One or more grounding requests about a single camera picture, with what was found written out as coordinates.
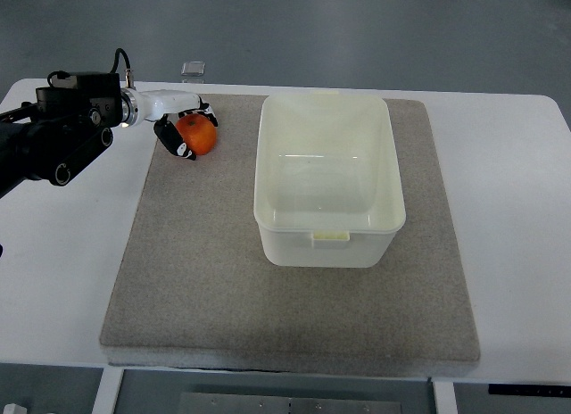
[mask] orange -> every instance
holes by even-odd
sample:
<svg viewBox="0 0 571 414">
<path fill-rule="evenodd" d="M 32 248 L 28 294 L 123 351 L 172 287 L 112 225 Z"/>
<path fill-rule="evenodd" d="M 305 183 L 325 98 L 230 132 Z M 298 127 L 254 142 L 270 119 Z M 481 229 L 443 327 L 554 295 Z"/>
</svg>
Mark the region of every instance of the orange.
<svg viewBox="0 0 571 414">
<path fill-rule="evenodd" d="M 186 146 L 196 155 L 205 155 L 216 145 L 216 127 L 199 113 L 185 115 L 175 124 Z"/>
</svg>

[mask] gray felt mat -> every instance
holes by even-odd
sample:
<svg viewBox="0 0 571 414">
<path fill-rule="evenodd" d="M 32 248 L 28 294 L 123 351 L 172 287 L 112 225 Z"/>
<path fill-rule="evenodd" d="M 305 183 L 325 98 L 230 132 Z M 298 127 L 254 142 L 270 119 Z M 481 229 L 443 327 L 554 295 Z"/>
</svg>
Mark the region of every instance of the gray felt mat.
<svg viewBox="0 0 571 414">
<path fill-rule="evenodd" d="M 219 142 L 157 145 L 100 342 L 111 364 L 403 377 L 461 375 L 479 345 L 420 102 L 387 100 L 407 221 L 370 269 L 278 267 L 253 218 L 265 97 L 205 95 Z"/>
</svg>

